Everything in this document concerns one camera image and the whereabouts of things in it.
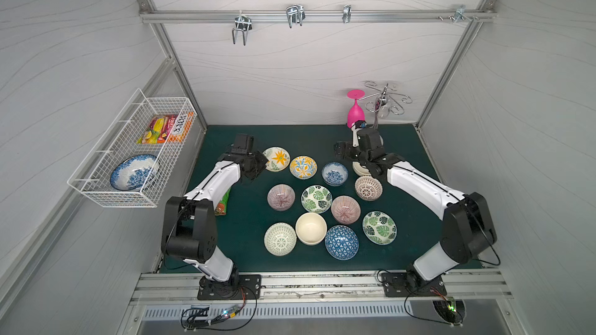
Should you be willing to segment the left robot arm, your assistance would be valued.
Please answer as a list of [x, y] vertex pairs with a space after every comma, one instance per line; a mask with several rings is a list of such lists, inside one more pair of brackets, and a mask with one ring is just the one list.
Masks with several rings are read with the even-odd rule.
[[253, 180], [265, 170], [268, 160], [254, 149], [254, 142], [253, 136], [239, 133], [198, 186], [165, 205], [161, 252], [192, 265], [213, 282], [233, 282], [234, 262], [217, 246], [215, 209], [241, 178]]

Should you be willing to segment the cream bowl front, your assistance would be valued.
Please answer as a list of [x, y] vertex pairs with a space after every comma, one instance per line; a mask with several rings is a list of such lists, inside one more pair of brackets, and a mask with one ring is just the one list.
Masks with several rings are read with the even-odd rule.
[[296, 221], [295, 231], [298, 239], [307, 246], [315, 246], [324, 240], [327, 223], [324, 218], [314, 212], [306, 212]]

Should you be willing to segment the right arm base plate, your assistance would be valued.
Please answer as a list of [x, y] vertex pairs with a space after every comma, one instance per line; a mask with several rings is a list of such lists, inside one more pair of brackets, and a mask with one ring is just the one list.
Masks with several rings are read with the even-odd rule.
[[447, 297], [442, 276], [425, 281], [416, 271], [380, 271], [377, 279], [380, 281], [384, 295], [389, 298]]

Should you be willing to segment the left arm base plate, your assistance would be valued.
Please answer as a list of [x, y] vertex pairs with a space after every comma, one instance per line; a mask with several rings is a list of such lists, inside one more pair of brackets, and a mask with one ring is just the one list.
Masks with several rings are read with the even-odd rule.
[[197, 299], [202, 301], [256, 300], [260, 298], [261, 275], [232, 275], [227, 282], [200, 279]]

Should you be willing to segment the blue triangle bowl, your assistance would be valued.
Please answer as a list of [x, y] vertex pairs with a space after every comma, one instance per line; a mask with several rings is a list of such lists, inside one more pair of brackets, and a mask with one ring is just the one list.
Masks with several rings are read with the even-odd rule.
[[339, 261], [351, 260], [359, 251], [357, 235], [345, 225], [331, 227], [326, 233], [324, 244], [330, 256]]

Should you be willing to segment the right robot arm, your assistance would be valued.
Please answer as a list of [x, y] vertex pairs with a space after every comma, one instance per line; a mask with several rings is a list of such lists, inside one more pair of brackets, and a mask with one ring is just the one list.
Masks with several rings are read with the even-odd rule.
[[421, 288], [451, 269], [475, 260], [498, 240], [487, 200], [465, 194], [417, 170], [402, 156], [386, 151], [372, 127], [353, 130], [352, 142], [338, 141], [335, 156], [355, 161], [373, 178], [406, 192], [442, 221], [439, 242], [407, 269], [410, 290]]

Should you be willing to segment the small blue floral bowl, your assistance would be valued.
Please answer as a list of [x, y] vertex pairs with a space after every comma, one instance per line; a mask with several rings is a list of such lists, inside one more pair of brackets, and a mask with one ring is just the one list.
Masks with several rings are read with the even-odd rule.
[[349, 171], [344, 164], [330, 162], [323, 167], [321, 175], [327, 185], [338, 187], [347, 181]]

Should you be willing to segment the yellow flower bowl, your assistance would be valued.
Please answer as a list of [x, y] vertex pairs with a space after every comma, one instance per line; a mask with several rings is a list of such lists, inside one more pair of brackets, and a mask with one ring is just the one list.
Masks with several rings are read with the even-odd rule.
[[291, 162], [289, 152], [282, 147], [270, 147], [263, 151], [267, 159], [265, 169], [269, 172], [283, 171]]

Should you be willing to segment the cream bowl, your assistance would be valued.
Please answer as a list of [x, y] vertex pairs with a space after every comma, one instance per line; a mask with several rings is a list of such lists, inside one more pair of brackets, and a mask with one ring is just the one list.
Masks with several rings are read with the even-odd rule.
[[306, 212], [296, 221], [295, 231], [298, 239], [307, 246], [315, 246], [324, 240], [327, 223], [324, 218], [314, 212]]
[[360, 163], [358, 163], [356, 161], [354, 161], [352, 163], [352, 168], [358, 176], [370, 176], [371, 175], [370, 171], [366, 167], [362, 166]]

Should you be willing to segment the purple striped bowl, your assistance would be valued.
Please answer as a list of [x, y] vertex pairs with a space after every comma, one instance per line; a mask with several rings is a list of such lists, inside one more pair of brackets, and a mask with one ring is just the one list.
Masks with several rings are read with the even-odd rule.
[[295, 202], [296, 194], [294, 190], [286, 184], [273, 186], [267, 194], [267, 202], [275, 211], [283, 212], [292, 207]]

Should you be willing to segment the orange blue flower bowl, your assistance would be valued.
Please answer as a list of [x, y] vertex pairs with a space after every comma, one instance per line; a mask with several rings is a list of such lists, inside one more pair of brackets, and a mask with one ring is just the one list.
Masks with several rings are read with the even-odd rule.
[[290, 162], [290, 173], [295, 178], [307, 180], [313, 178], [318, 171], [316, 161], [309, 156], [299, 156]]

